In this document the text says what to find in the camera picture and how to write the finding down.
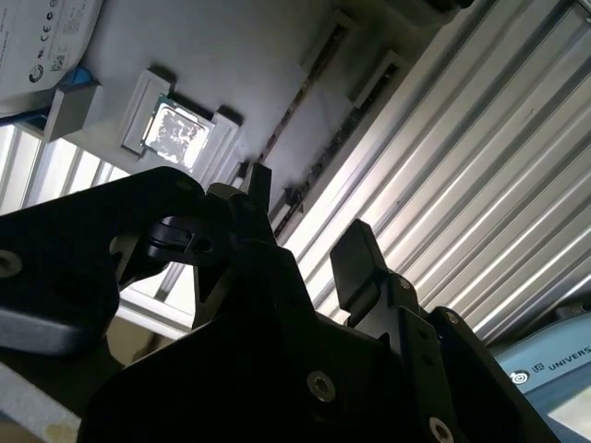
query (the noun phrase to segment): screw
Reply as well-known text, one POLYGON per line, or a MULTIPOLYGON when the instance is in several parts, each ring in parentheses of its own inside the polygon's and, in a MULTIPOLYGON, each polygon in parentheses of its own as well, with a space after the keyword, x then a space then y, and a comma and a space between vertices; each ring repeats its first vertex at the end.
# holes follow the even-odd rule
POLYGON ((403 287, 403 289, 410 289, 410 283, 407 279, 403 279, 402 277, 398 278, 398 282, 403 287))
POLYGON ((176 185, 184 191, 190 191, 193 189, 193 185, 188 180, 176 180, 176 185))
POLYGON ((336 397, 336 389, 331 378, 322 371, 310 372, 307 382, 312 395, 323 403, 330 403, 336 397))
POLYGON ((452 431, 439 418, 430 417, 428 419, 428 428, 439 443, 453 443, 452 431))
POLYGON ((22 271, 22 261, 14 252, 0 250, 0 279, 14 277, 22 271))
POLYGON ((453 313, 446 312, 445 315, 447 316, 448 320, 450 320, 454 325, 457 325, 458 323, 460 323, 460 320, 458 320, 458 317, 456 317, 453 313))

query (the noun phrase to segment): bolt hole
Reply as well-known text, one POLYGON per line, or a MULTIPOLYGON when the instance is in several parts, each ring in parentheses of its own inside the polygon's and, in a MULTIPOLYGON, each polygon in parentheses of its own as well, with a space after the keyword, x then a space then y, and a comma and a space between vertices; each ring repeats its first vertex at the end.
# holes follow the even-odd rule
POLYGON ((329 385, 326 383, 326 381, 324 381, 324 379, 317 377, 314 380, 314 386, 316 387, 316 389, 321 392, 322 394, 326 395, 329 393, 329 385))
POLYGON ((193 247, 198 254, 206 254, 213 250, 213 243, 207 238, 200 238, 193 247))
POLYGON ((421 358, 423 359, 423 362, 425 362, 425 364, 427 364, 429 366, 433 366, 433 360, 431 360, 430 357, 427 357, 426 355, 422 355, 421 358))
POLYGON ((447 432, 447 429, 445 429, 441 425, 435 425, 435 432, 437 432, 437 434, 444 440, 447 440, 450 437, 450 434, 447 432))
POLYGON ((12 263, 10 263, 10 260, 8 258, 0 257, 0 268, 10 270, 11 267, 12 263))

